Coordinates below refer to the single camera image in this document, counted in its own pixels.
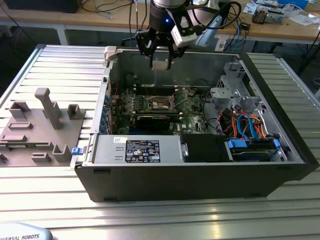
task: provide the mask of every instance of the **motherboard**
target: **motherboard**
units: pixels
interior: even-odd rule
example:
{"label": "motherboard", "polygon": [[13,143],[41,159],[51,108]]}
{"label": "motherboard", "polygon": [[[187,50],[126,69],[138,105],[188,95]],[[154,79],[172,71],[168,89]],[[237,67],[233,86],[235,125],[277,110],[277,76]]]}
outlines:
{"label": "motherboard", "polygon": [[196,88],[126,88],[111,97],[114,134],[205,134],[202,97]]}

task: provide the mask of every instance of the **label sticker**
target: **label sticker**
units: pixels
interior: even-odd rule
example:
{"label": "label sticker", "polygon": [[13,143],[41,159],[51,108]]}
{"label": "label sticker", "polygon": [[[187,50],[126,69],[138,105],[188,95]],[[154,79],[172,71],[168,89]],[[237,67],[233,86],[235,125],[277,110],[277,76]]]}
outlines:
{"label": "label sticker", "polygon": [[127,139],[128,139],[127,137],[115,136],[113,138],[113,142],[116,144],[125,144]]}
{"label": "label sticker", "polygon": [[160,163],[159,140],[127,140],[125,161],[127,163]]}

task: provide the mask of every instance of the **black plastic part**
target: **black plastic part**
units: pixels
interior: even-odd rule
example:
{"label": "black plastic part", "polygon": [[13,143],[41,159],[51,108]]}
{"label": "black plastic part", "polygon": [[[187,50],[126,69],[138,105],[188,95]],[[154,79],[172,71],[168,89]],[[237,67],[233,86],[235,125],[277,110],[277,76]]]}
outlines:
{"label": "black plastic part", "polygon": [[186,163],[230,162],[225,142],[227,138],[214,134],[181,134],[181,144],[187,146]]}
{"label": "black plastic part", "polygon": [[74,14],[82,0],[4,0],[9,9],[43,10]]}
{"label": "black plastic part", "polygon": [[319,167],[318,161],[308,148],[298,130],[295,128],[294,124],[291,122],[273,92],[270,90],[258,69],[255,67],[255,64],[250,59],[249,55],[247,53],[243,53],[241,58],[301,159],[305,163],[309,164],[310,172],[317,169]]}
{"label": "black plastic part", "polygon": [[165,8],[155,6],[154,1],[150,2],[149,26],[160,33],[170,33],[175,26]]}
{"label": "black plastic part", "polygon": [[241,28],[242,30],[245,30],[245,31],[249,31],[250,27],[251,27],[251,24],[246,23],[246,22],[242,22],[242,23],[240,24],[240,28]]}
{"label": "black plastic part", "polygon": [[92,201],[135,202],[266,197],[285,182],[300,180],[308,169],[306,164],[130,164],[83,166],[75,172]]}
{"label": "black plastic part", "polygon": [[170,127],[170,117],[167,116],[138,116],[136,118],[136,128],[151,132],[165,131]]}

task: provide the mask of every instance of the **table leg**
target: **table leg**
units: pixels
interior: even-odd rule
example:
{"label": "table leg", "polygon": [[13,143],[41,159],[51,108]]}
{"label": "table leg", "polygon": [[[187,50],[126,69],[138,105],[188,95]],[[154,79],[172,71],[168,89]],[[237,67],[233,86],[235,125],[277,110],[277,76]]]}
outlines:
{"label": "table leg", "polygon": [[58,37],[61,45],[69,45],[68,37],[66,35],[66,29],[63,25],[56,27],[56,32],[58,33]]}
{"label": "table leg", "polygon": [[274,50],[276,49],[276,47],[277,46],[281,46],[282,45],[282,43],[281,42],[274,42],[273,44],[272,44],[272,46],[269,48],[269,50],[268,50],[268,54],[272,54],[273,52],[274,52]]}

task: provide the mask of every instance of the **floor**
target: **floor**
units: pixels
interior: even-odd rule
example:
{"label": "floor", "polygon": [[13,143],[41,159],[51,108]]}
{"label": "floor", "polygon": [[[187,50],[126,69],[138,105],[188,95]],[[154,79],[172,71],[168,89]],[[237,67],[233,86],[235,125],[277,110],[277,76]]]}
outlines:
{"label": "floor", "polygon": [[[29,27],[24,27],[23,29],[37,44],[59,45],[58,35],[53,29]],[[11,31],[13,32],[11,39],[4,36],[0,37],[0,94],[6,90],[7,86],[35,48],[33,42],[18,27],[11,28]],[[121,40],[129,37],[128,33],[122,32],[83,30],[68,30],[67,34],[70,44],[76,46],[120,46]],[[246,43],[248,46],[252,44],[253,42],[250,41]],[[256,53],[264,53],[268,51],[271,45],[271,42],[257,42],[254,45],[253,51]],[[298,69],[301,57],[304,54],[302,47],[298,48],[296,44],[291,43],[278,46],[274,53],[281,55],[295,71]],[[317,91],[316,86],[313,84],[313,79],[320,77],[318,71],[319,64],[320,57],[314,59],[301,76],[301,79],[313,93]]]}

